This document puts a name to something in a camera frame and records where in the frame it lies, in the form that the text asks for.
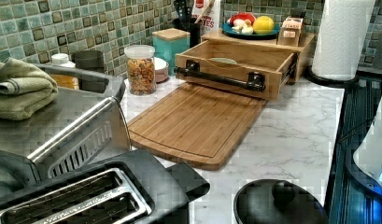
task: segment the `toaster oven vent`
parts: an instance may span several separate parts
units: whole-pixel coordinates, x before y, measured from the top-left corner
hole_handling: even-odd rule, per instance
[[[77,169],[111,141],[111,124],[107,120],[103,126],[88,135],[77,147],[53,163],[48,171],[49,178]]]

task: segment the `green dish towel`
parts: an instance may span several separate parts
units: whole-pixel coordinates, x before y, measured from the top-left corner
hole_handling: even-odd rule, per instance
[[[57,83],[36,66],[12,58],[0,63],[0,119],[28,119],[57,94]]]

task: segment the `white countertop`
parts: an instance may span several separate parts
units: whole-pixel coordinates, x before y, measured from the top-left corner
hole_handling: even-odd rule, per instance
[[[126,90],[120,103],[126,120],[157,103],[180,83],[170,77],[147,96],[134,96]],[[190,204],[191,223],[236,223],[235,194],[258,179],[288,180],[324,204],[343,95],[344,90],[321,87],[304,78],[285,86],[279,99],[266,105],[222,169],[195,169],[211,188]],[[158,160],[165,167],[173,164]]]

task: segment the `paper towel roll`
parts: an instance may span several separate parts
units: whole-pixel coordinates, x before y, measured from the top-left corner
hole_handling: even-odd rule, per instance
[[[326,0],[312,71],[350,80],[356,75],[375,0]]]

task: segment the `fruit bowl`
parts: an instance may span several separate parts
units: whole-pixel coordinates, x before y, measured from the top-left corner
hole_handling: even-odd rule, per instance
[[[275,29],[267,35],[243,35],[243,34],[238,34],[234,30],[232,30],[232,27],[229,23],[224,23],[222,25],[222,32],[225,35],[228,35],[230,37],[234,38],[240,38],[240,39],[248,39],[248,40],[263,40],[263,39],[275,39],[277,38],[278,32],[280,31],[280,27],[278,24],[275,24]]]

